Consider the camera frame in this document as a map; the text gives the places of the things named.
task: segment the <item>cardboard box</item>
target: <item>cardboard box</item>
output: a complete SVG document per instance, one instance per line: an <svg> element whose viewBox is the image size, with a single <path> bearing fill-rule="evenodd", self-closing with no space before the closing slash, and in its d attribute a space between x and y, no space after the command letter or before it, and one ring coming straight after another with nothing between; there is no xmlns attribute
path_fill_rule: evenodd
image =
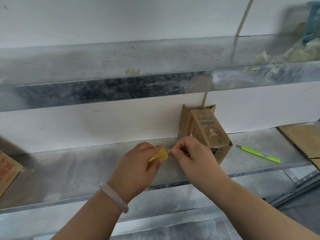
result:
<svg viewBox="0 0 320 240"><path fill-rule="evenodd" d="M320 170L320 127L283 125L277 129Z"/></svg>
<svg viewBox="0 0 320 240"><path fill-rule="evenodd" d="M21 164L0 151L0 197L22 169Z"/></svg>
<svg viewBox="0 0 320 240"><path fill-rule="evenodd" d="M204 109L189 109L184 104L180 118L178 140L193 136L211 149L220 165L232 148L232 142L214 116L216 106Z"/></svg>

